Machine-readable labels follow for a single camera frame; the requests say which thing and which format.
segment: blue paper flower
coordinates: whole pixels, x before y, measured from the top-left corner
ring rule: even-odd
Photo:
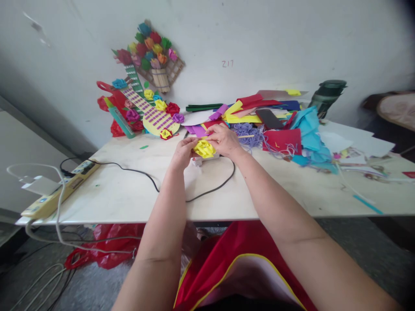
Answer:
[[[148,52],[146,53],[146,55],[144,56],[144,58],[145,58],[146,60],[148,60],[148,61],[151,61],[151,59],[152,59],[152,58],[154,58],[153,52],[148,51]]]
[[[137,28],[144,36],[148,37],[151,33],[151,28],[145,23],[141,23]]]
[[[154,95],[154,96],[153,96],[153,100],[154,100],[154,101],[156,101],[156,100],[158,100],[158,99],[159,99],[159,100],[161,100],[161,101],[163,100],[163,99],[161,98],[161,96],[160,96],[160,95]]]
[[[115,81],[112,82],[112,85],[116,89],[124,89],[127,87],[127,82],[125,82],[123,79],[116,79]]]

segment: left hand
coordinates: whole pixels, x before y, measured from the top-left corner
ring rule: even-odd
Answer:
[[[189,165],[190,159],[198,156],[193,148],[198,144],[199,139],[197,137],[187,137],[181,140],[176,147],[170,166],[178,168],[184,171]]]

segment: green water bottle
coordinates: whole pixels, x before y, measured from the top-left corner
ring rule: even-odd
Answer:
[[[308,105],[308,107],[317,106],[319,119],[326,117],[330,106],[339,98],[344,88],[347,87],[346,83],[344,80],[326,80],[320,83],[320,88],[314,93],[311,103]]]

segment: right hand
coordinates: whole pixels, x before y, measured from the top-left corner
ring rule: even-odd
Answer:
[[[244,154],[246,151],[239,143],[237,134],[230,130],[225,124],[214,124],[209,127],[206,134],[211,134],[207,137],[207,141],[216,149],[216,151],[234,161],[235,157]]]

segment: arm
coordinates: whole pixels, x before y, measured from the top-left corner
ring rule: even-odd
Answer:
[[[194,156],[192,149],[197,142],[196,137],[189,137],[176,148],[113,311],[173,308],[187,213],[183,171]]]
[[[248,186],[258,216],[285,262],[317,309],[396,310],[383,291],[302,206],[239,144],[236,134],[214,125],[210,143],[234,161]]]

